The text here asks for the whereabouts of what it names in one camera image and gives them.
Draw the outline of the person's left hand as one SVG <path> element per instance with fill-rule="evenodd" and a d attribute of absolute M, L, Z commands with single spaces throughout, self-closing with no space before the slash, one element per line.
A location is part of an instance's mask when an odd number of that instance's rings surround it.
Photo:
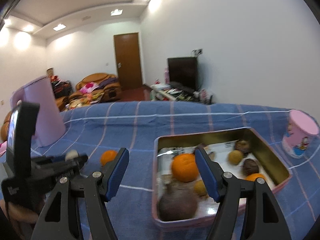
<path fill-rule="evenodd" d="M 21 224 L 35 224 L 39 218 L 39 214 L 25 207 L 6 202 L 1 199 L 1 210 L 11 227 L 21 234 Z"/>

